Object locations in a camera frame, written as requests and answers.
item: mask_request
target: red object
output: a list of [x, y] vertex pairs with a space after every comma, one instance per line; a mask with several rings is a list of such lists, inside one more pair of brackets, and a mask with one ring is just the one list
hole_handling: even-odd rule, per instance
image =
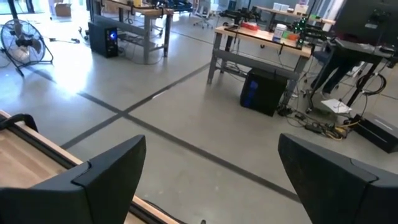
[[254, 31], [257, 31], [259, 29], [257, 24], [252, 23], [252, 22], [243, 22], [242, 26], [247, 28], [247, 29], [254, 30]]

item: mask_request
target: fan stand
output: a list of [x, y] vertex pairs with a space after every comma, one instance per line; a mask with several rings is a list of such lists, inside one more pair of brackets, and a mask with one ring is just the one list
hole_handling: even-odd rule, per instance
[[40, 40], [44, 44], [44, 47], [45, 47], [44, 50], [46, 50], [48, 53], [50, 53], [50, 55], [51, 55], [51, 59], [50, 60], [41, 60], [41, 61], [37, 61], [36, 60], [36, 61], [30, 61], [28, 63], [18, 65], [18, 62], [16, 62], [14, 59], [12, 59], [11, 55], [9, 54], [9, 52], [6, 49], [4, 49], [4, 48], [0, 49], [0, 51], [7, 56], [7, 58], [10, 60], [10, 62], [12, 62], [12, 64], [14, 64], [15, 69], [17, 70], [17, 72], [19, 73], [19, 75], [22, 78], [24, 78], [25, 75], [22, 72], [21, 68], [24, 68], [24, 67], [30, 66], [30, 65], [36, 65], [38, 63], [51, 63], [52, 64], [52, 61], [54, 60], [54, 56], [52, 55], [50, 49], [47, 47], [47, 44], [45, 44], [44, 39], [42, 37], [40, 37]]

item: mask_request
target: monitor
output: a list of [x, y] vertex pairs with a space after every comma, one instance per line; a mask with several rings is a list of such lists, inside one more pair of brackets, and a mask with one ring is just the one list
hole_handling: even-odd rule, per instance
[[365, 44], [398, 45], [397, 0], [345, 0], [332, 31]]

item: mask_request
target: cardboard box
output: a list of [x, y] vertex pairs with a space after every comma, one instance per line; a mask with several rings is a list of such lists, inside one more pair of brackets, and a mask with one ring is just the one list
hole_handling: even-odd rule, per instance
[[59, 17], [71, 17], [71, 9], [69, 3], [56, 3], [55, 4], [55, 15]]

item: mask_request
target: wooden table top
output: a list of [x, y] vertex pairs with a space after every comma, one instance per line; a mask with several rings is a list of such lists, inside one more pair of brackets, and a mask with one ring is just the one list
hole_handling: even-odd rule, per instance
[[[9, 117], [4, 111], [0, 111], [0, 114]], [[52, 147], [54, 151], [63, 154], [76, 164], [82, 163], [81, 160], [28, 128], [25, 124], [18, 123], [18, 125], [29, 134]], [[65, 172], [65, 168], [37, 150], [34, 146], [8, 130], [0, 131], [0, 187], [28, 188], [62, 172]], [[134, 196], [133, 201], [148, 212], [159, 217], [165, 223], [177, 224], [176, 221], [140, 198]], [[144, 222], [135, 215], [128, 213], [124, 223], [141, 224]]]
[[[264, 31], [264, 30], [257, 30], [257, 31], [253, 31], [244, 27], [239, 28], [239, 30], [237, 30], [239, 33], [242, 34], [238, 34], [236, 35], [236, 33], [225, 30], [226, 27], [221, 26], [221, 27], [217, 27], [215, 29], [216, 33], [219, 34], [223, 34], [223, 35], [229, 35], [232, 37], [237, 36], [237, 38], [242, 39], [242, 40], [248, 40], [251, 42], [255, 42], [258, 43], [259, 45], [265, 45], [268, 47], [273, 47], [275, 49], [280, 49], [281, 45], [275, 42], [271, 42], [272, 38], [274, 36], [274, 33], [268, 32], [268, 31]], [[292, 54], [296, 54], [296, 55], [300, 55], [303, 57], [311, 57], [311, 48], [310, 47], [303, 47], [303, 49], [297, 49], [295, 48], [296, 43], [294, 40], [288, 40], [288, 39], [282, 39], [281, 40], [282, 44], [285, 44], [284, 48], [282, 49], [283, 51], [287, 51], [290, 52]]]
[[[125, 10], [130, 10], [131, 7], [127, 6], [127, 2], [129, 2], [129, 0], [102, 0], [103, 4], [108, 5], [108, 6], [114, 6], [114, 7], [118, 7], [121, 9], [125, 9]], [[145, 16], [161, 16], [162, 15], [162, 10], [161, 9], [136, 9], [134, 8], [134, 12], [139, 12]], [[163, 10], [163, 14], [165, 15], [172, 15], [174, 14], [174, 10], [173, 9], [164, 9]]]
[[[263, 10], [263, 11], [267, 11], [267, 12], [272, 12], [272, 13], [276, 13], [276, 14], [280, 14], [280, 15], [285, 15], [285, 16], [291, 16], [291, 17], [296, 17], [296, 18], [302, 18], [303, 15], [297, 15], [294, 12], [290, 13], [290, 12], [282, 12], [279, 10], [275, 10], [275, 9], [269, 9], [266, 7], [261, 7], [261, 6], [256, 6], [258, 9]], [[331, 25], [335, 25], [336, 21], [331, 20], [331, 19], [312, 19], [311, 17], [309, 18], [310, 21], [315, 21], [315, 22], [322, 22], [324, 24], [331, 24]]]

